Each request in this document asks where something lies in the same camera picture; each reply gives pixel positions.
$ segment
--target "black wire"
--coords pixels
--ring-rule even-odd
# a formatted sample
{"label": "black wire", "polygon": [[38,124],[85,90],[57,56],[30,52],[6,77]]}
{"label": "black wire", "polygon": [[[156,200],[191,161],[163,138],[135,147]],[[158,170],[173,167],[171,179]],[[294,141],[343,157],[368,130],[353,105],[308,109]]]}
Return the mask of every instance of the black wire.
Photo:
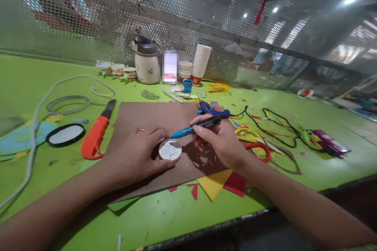
{"label": "black wire", "polygon": [[247,107],[248,107],[248,106],[245,106],[245,110],[243,110],[243,111],[242,111],[241,113],[239,113],[238,115],[232,115],[232,114],[230,114],[229,116],[240,116],[240,115],[242,115],[243,113],[246,112]]}
{"label": "black wire", "polygon": [[275,112],[271,111],[271,110],[268,109],[268,108],[263,108],[262,111],[263,111],[264,115],[266,116],[266,118],[268,118],[266,111],[269,111],[269,112],[273,113],[274,115],[278,116],[279,118],[285,120],[285,122],[286,122],[289,126],[282,125],[282,124],[280,124],[280,123],[278,123],[278,122],[276,122],[276,121],[270,119],[272,122],[274,122],[275,124],[277,124],[277,125],[279,125],[279,126],[283,126],[283,127],[285,127],[285,128],[290,128],[290,129],[293,130],[293,133],[296,134],[296,137],[294,137],[294,138],[291,137],[291,138],[293,139],[293,142],[294,142],[293,145],[286,143],[286,142],[283,141],[282,139],[278,138],[276,135],[273,135],[272,133],[269,133],[268,131],[262,129],[262,128],[259,126],[258,122],[257,122],[252,116],[250,116],[249,113],[246,111],[246,110],[247,110],[247,107],[248,107],[248,106],[245,106],[245,110],[244,110],[242,113],[240,113],[240,114],[238,114],[238,115],[230,115],[230,116],[239,116],[239,115],[242,115],[243,113],[246,113],[246,114],[249,116],[249,118],[253,120],[253,122],[255,123],[255,125],[256,125],[261,131],[263,131],[265,134],[267,134],[267,135],[269,135],[269,136],[272,136],[274,139],[277,139],[278,141],[280,141],[281,143],[283,143],[284,145],[286,145],[286,146],[288,146],[288,147],[290,147],[290,148],[296,148],[296,147],[297,147],[296,139],[300,139],[300,140],[301,140],[306,146],[308,146],[310,149],[312,149],[312,150],[314,150],[314,151],[318,151],[318,152],[323,152],[323,151],[324,151],[323,149],[313,148],[313,147],[311,147],[308,143],[306,143],[306,141],[301,137],[301,133],[300,133],[297,129],[295,129],[295,127],[294,127],[293,125],[291,125],[290,122],[289,122],[286,118],[284,118],[283,116],[280,116],[280,115],[276,114]]}

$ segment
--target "pen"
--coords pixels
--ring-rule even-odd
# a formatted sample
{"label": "pen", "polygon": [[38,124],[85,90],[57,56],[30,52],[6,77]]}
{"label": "pen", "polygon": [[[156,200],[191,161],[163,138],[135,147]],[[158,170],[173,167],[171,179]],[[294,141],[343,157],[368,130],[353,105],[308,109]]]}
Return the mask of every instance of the pen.
{"label": "pen", "polygon": [[163,92],[164,92],[167,96],[173,98],[173,100],[176,100],[176,101],[178,101],[178,102],[183,103],[183,101],[182,101],[181,99],[179,99],[178,97],[175,97],[173,94],[171,94],[171,93],[169,93],[169,92],[167,92],[167,91],[165,91],[165,90],[163,90]]}
{"label": "pen", "polygon": [[[202,127],[205,127],[205,128],[209,128],[209,127],[214,126],[215,124],[218,124],[219,122],[221,122],[221,117],[220,117],[220,115],[217,115],[217,116],[212,116],[212,117],[210,117],[210,118],[208,118],[204,121],[201,121],[201,122],[197,123],[196,125],[202,126]],[[192,133],[194,133],[194,129],[191,125],[187,128],[184,128],[180,131],[177,131],[170,138],[171,139],[181,138],[181,137],[184,137],[186,135],[190,135]]]}

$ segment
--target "brown cardboard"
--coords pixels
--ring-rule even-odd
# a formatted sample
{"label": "brown cardboard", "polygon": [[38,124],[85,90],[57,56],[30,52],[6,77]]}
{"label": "brown cardboard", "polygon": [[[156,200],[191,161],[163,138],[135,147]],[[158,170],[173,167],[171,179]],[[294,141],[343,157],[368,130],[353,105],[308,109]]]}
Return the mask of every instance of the brown cardboard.
{"label": "brown cardboard", "polygon": [[[104,158],[107,158],[112,150],[117,148],[122,142],[125,142],[128,135],[136,132],[137,129],[146,128],[151,124],[158,124],[167,129],[170,135],[172,135],[178,130],[188,127],[190,121],[198,116],[197,111],[198,108],[195,103],[121,103],[118,118],[115,123],[114,134]],[[185,136],[178,139],[178,141],[182,146],[182,155],[174,168],[117,191],[112,195],[112,199],[115,199],[113,202],[177,186],[227,169],[218,158],[216,158],[215,161],[215,152],[211,146],[205,147],[205,151],[209,151],[205,156],[211,161],[213,167],[209,164],[202,166],[200,165],[200,155],[198,155],[200,151],[192,142],[192,136]],[[160,143],[156,145],[151,156],[153,160],[155,160],[158,155],[159,145]]]}

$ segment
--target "hot glue gun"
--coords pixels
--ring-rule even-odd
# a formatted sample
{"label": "hot glue gun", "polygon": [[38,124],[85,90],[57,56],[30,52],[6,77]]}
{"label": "hot glue gun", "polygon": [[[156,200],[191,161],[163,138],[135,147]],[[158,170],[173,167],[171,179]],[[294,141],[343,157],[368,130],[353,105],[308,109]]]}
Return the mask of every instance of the hot glue gun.
{"label": "hot glue gun", "polygon": [[207,102],[199,99],[199,105],[201,110],[198,111],[198,115],[211,114],[213,116],[219,115],[221,118],[228,118],[231,114],[229,110],[224,110],[222,112],[216,111],[215,107],[211,107]]}

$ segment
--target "orange utility knife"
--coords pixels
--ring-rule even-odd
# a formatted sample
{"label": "orange utility knife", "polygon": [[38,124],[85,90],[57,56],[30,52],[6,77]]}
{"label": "orange utility knife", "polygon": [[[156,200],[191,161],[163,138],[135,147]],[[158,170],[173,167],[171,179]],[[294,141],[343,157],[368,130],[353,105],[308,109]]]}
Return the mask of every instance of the orange utility knife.
{"label": "orange utility knife", "polygon": [[94,125],[85,137],[84,142],[81,146],[81,154],[85,159],[97,160],[102,158],[103,153],[99,149],[99,146],[101,145],[103,134],[105,133],[105,129],[109,124],[109,118],[116,102],[116,100],[111,100],[107,103],[105,110],[97,118]]}

